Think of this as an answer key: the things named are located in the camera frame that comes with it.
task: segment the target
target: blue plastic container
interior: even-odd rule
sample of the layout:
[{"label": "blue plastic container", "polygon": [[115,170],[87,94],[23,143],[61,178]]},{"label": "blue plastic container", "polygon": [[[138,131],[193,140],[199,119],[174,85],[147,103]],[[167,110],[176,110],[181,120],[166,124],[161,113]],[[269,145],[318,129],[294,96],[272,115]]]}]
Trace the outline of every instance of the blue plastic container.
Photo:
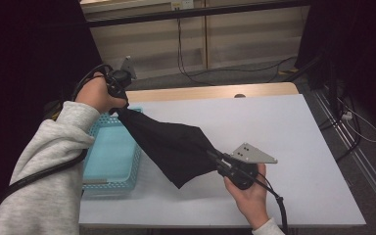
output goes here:
[{"label": "blue plastic container", "polygon": [[89,133],[96,141],[84,161],[83,189],[101,193],[132,190],[141,149],[126,127],[118,117],[102,114]]}]

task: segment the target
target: gray sweatshirt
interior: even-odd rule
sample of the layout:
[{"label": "gray sweatshirt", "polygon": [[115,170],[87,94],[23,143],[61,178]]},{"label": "gray sweatshirt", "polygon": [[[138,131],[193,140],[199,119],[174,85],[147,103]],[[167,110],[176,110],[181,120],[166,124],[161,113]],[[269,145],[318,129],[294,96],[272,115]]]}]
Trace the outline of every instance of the gray sweatshirt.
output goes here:
[{"label": "gray sweatshirt", "polygon": [[[89,148],[94,138],[87,132],[99,116],[90,106],[65,102],[57,121],[43,121],[23,150],[11,184]],[[81,184],[82,163],[15,192],[0,205],[0,235],[78,234]],[[273,219],[253,233],[283,234]]]}]

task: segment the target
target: wooden panel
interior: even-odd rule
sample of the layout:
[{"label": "wooden panel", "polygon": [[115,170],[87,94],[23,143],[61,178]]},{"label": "wooden panel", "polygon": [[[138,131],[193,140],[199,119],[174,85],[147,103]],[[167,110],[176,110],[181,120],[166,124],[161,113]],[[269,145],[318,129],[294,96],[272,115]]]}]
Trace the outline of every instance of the wooden panel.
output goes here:
[{"label": "wooden panel", "polygon": [[129,102],[195,100],[210,98],[231,98],[237,94],[246,97],[299,94],[291,82],[247,84],[228,86],[189,87],[175,89],[127,91]]},{"label": "wooden panel", "polygon": [[[265,2],[239,0],[235,4]],[[210,7],[234,4],[209,0]],[[210,16],[210,69],[283,60],[296,56],[307,7]]]},{"label": "wooden panel", "polygon": [[[202,6],[195,1],[195,7]],[[117,9],[107,12],[86,14],[87,19],[135,16],[165,12],[170,4]],[[181,43],[186,71],[205,69],[204,18],[181,20]],[[146,23],[130,23],[91,28],[100,56],[107,64],[119,68],[121,60],[131,56],[138,78],[180,73],[178,56],[177,20]]]}]

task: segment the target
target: power outlet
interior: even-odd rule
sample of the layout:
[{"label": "power outlet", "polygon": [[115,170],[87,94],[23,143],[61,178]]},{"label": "power outlet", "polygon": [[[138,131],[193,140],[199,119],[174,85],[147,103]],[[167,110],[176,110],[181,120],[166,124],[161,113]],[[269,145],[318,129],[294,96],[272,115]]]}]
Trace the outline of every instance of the power outlet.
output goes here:
[{"label": "power outlet", "polygon": [[350,111],[344,112],[343,119],[347,119],[347,120],[353,119],[353,113],[351,113]]},{"label": "power outlet", "polygon": [[194,9],[194,0],[182,0],[181,1],[182,9]]},{"label": "power outlet", "polygon": [[182,4],[181,1],[172,1],[170,2],[170,9],[172,11],[182,10]]}]

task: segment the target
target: person's right hand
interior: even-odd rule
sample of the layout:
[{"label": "person's right hand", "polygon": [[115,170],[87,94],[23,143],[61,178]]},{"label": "person's right hand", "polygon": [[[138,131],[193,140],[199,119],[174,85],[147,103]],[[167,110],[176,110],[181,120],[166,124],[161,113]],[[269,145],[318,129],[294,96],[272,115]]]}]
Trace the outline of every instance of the person's right hand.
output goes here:
[{"label": "person's right hand", "polygon": [[[257,164],[258,172],[265,176],[265,164]],[[259,175],[258,180],[266,184],[264,178]],[[224,177],[225,188],[233,196],[240,212],[246,217],[253,229],[258,229],[268,222],[266,211],[267,191],[254,183],[246,190],[237,188],[228,177]]]},{"label": "person's right hand", "polygon": [[122,108],[127,104],[125,99],[109,95],[106,79],[100,72],[94,73],[95,78],[89,80],[78,92],[75,102],[95,108],[100,114],[112,108]]}]

